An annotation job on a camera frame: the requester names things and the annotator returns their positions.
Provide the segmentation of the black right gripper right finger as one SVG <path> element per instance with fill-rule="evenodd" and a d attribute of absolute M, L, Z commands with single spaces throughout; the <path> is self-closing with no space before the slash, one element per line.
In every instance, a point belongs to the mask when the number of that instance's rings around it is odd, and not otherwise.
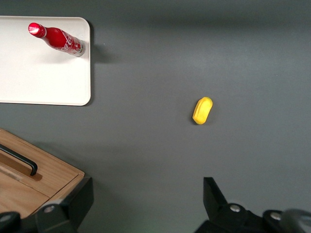
<path fill-rule="evenodd" d="M 203 204 L 208 220 L 197 233 L 263 233 L 262 218 L 239 204 L 228 203 L 212 177 L 203 182 Z"/>

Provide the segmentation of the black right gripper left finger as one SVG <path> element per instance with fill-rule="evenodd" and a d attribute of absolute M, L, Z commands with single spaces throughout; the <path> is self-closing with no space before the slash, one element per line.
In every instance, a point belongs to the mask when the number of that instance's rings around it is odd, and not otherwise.
<path fill-rule="evenodd" d="M 76 233 L 94 202 L 93 179 L 83 178 L 61 201 L 51 202 L 35 214 L 39 233 Z"/>

